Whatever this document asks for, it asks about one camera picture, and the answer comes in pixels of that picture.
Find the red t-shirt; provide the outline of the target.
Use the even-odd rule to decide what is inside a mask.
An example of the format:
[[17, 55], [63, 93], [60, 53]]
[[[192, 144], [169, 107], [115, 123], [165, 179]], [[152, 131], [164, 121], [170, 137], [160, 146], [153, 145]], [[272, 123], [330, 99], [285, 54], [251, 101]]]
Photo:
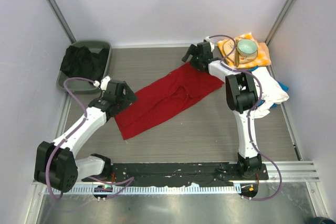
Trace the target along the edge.
[[135, 137], [195, 105], [223, 81], [189, 63], [135, 93], [137, 100], [115, 117], [124, 140]]

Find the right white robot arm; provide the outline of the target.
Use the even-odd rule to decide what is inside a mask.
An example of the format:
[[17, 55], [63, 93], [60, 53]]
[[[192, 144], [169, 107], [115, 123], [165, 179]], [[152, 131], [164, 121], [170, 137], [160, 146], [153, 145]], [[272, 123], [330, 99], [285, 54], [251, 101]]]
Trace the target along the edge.
[[255, 108], [259, 103], [254, 76], [249, 71], [231, 68], [224, 60], [213, 57], [213, 50], [214, 45], [209, 41], [191, 44], [182, 61], [225, 83], [226, 102], [233, 111], [238, 129], [237, 173], [242, 179], [250, 179], [262, 167], [254, 122]]

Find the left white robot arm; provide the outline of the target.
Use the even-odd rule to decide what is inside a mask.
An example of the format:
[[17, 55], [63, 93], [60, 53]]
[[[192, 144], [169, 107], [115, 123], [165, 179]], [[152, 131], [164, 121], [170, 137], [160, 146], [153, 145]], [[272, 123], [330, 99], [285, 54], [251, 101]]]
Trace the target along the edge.
[[105, 77], [98, 83], [100, 95], [84, 109], [83, 115], [63, 135], [37, 147], [34, 180], [66, 193], [74, 184], [91, 176], [105, 182], [112, 174], [111, 159], [92, 154], [76, 156], [94, 132], [137, 100], [125, 81]]

